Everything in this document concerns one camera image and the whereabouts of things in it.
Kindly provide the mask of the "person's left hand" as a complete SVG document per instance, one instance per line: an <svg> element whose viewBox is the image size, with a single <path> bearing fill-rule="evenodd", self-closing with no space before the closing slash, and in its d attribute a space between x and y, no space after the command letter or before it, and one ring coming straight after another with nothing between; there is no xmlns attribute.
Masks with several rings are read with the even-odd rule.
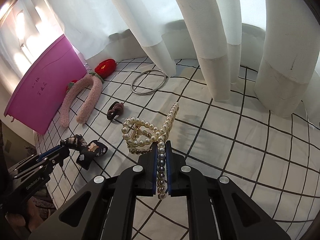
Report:
<svg viewBox="0 0 320 240"><path fill-rule="evenodd" d="M51 198L41 199L31 197L21 211L7 213L5 218L20 239L27 237L46 221L54 212L56 207Z"/></svg>

